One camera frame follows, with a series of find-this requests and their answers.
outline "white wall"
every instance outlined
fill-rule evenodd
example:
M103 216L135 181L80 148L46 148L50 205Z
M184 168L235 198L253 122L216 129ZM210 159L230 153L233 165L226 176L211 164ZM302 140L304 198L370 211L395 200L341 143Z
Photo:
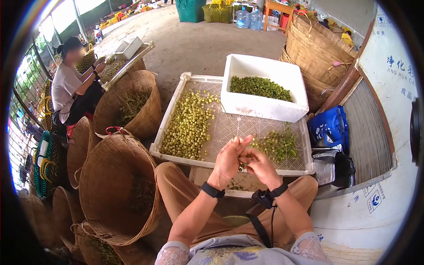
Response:
M395 167L386 174L386 179L381 176L350 188L347 194L313 202L311 218L315 232L336 264L377 262L403 221L416 181L418 168L411 162L409 142L411 100L417 96L415 79L412 72L408 73L411 61L402 40L380 7L377 19L380 23L375 24L374 34L359 59L359 65L372 84L388 120L395 149Z
M356 48L362 45L377 11L374 0L312 0L308 3L310 10L316 10L318 15L327 14L339 26L344 25L352 29L352 40Z

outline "styrofoam box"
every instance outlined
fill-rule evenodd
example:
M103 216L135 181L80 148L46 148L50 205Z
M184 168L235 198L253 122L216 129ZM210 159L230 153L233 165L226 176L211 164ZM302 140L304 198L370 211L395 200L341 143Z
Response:
M290 90L293 102L230 92L231 77L269 78ZM302 73L297 65L272 59L230 54L225 64L221 103L227 113L242 114L295 123L308 111L308 99Z
M131 59L131 57L135 54L135 52L141 47L143 42L139 37L135 37L130 44L128 42L123 41L121 45L119 45L116 54L122 54L122 57L126 60Z
M206 90L206 92L210 92L211 94L219 95L222 81L223 78L220 76L192 75L190 72L185 72L181 75L180 82L162 119L156 139L150 146L150 153L152 156L179 164L214 168L219 151L231 138L235 136L245 137L249 134L262 136L267 135L271 130L280 131L290 127L296 137L295 151L297 153L297 158L274 163L277 174L285 176L303 176L315 173L315 163L312 161L311 144L305 118L300 119L296 123L286 123L279 120L269 120L240 114L228 114L219 108L219 104L216 103L216 101L209 103L207 106L208 108L215 109L216 112L214 113L215 119L209 119L211 125L208 129L208 134L211 135L211 140L203 142L204 147L201 150L201 153L204 153L205 150L208 151L208 155L202 157L205 161L160 153L159 150L161 148L162 137L164 137L164 131L168 128L169 121L171 120L180 95L184 92L191 92L190 89L193 92L201 91L201 94Z

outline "hand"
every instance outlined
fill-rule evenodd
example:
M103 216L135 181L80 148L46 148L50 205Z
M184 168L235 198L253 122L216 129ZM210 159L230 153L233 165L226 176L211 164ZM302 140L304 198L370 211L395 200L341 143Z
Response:
M250 174L255 174L270 191L283 184L283 177L279 176L266 154L256 148L244 150L240 154L240 161L247 163L244 168Z
M239 169L238 156L246 149L252 139L253 135L248 135L244 139L235 137L219 151L215 167L207 181L209 185L218 190L225 189Z
M93 65L94 67L98 66L100 63L104 63L105 62L105 58L106 57L100 57Z
M95 71L97 73L101 73L103 71L103 69L105 69L105 66L106 66L106 64L104 62L103 63L99 63L98 66L96 66Z

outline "black hair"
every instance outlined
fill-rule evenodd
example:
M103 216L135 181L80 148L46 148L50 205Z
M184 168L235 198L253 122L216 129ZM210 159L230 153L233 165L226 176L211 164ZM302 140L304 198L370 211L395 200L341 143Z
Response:
M62 60L66 58L66 54L70 50L80 49L82 47L78 38L70 37L63 45L57 47L57 53L61 53Z

